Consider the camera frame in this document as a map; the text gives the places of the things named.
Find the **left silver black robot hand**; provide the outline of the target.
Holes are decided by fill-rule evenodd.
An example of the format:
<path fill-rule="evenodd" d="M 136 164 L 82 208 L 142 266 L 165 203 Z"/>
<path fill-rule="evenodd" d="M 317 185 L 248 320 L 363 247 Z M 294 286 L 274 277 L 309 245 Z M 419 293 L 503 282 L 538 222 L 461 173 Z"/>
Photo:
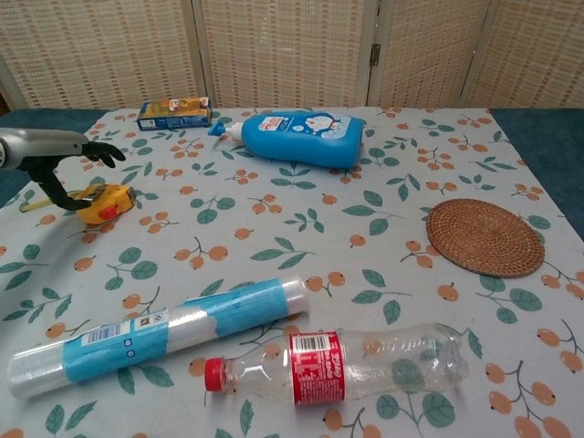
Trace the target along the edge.
<path fill-rule="evenodd" d="M 53 204 L 76 212 L 90 207 L 90 202 L 70 197 L 54 174 L 60 161 L 71 156 L 101 161 L 110 168 L 126 160 L 116 146 L 72 130 L 1 129 L 1 169 L 26 172 Z"/>

